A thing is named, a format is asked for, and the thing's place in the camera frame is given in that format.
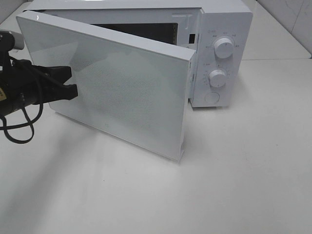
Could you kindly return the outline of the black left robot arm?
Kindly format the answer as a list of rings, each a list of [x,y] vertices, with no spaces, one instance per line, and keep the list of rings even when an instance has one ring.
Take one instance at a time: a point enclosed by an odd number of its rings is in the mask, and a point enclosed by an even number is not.
[[[23,36],[12,31],[0,32],[0,114],[9,115],[22,107],[78,96],[75,84],[66,85],[71,67],[44,67],[26,59],[9,56],[12,49],[23,49]]]

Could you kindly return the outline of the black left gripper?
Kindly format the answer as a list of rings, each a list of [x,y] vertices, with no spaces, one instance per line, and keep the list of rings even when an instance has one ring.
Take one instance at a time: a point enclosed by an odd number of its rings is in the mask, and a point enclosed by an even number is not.
[[[9,115],[21,106],[38,105],[39,91],[42,102],[72,100],[78,96],[76,84],[63,85],[72,77],[70,66],[44,67],[32,65],[26,59],[11,63],[0,60],[0,114]]]

